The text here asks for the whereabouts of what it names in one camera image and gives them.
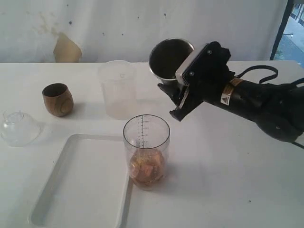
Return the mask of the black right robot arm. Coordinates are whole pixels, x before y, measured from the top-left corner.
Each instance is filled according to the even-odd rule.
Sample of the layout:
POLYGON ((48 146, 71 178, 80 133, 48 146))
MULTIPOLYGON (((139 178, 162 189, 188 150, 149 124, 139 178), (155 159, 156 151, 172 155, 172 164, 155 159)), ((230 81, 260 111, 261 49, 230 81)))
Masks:
POLYGON ((304 132, 303 79, 274 85, 278 70, 257 65, 250 70, 267 69, 272 75, 253 83, 230 71, 230 51, 218 42, 201 49, 178 38, 159 43, 151 52, 149 67, 161 79, 159 88, 174 102, 171 116, 181 121, 206 102, 253 121, 267 135, 295 143, 304 132))

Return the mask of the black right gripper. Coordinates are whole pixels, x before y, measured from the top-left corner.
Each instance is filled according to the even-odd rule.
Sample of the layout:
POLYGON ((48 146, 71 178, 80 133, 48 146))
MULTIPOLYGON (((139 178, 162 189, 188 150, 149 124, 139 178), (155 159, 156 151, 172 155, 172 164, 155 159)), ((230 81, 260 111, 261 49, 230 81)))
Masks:
POLYGON ((180 122, 203 101, 214 101, 220 97, 225 84, 234 77, 234 72, 227 66, 230 57, 229 49, 222 47, 217 41, 210 42, 190 67, 190 93, 185 99, 183 99, 184 86, 158 84, 158 87, 177 106, 169 111, 174 119, 180 122))

